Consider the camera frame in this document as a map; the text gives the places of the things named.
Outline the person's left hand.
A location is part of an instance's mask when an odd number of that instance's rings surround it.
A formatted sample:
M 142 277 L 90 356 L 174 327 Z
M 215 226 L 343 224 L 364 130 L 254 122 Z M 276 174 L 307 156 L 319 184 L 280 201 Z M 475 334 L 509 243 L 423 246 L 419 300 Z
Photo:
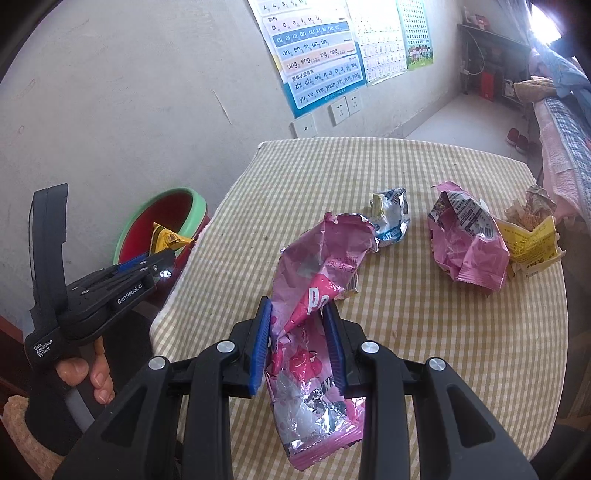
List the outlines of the person's left hand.
M 58 377 L 69 387 L 76 387 L 84 380 L 89 380 L 96 402 L 107 405 L 114 399 L 115 392 L 102 337 L 94 341 L 94 352 L 95 358 L 91 366 L 84 359 L 75 357 L 60 360 L 55 370 Z

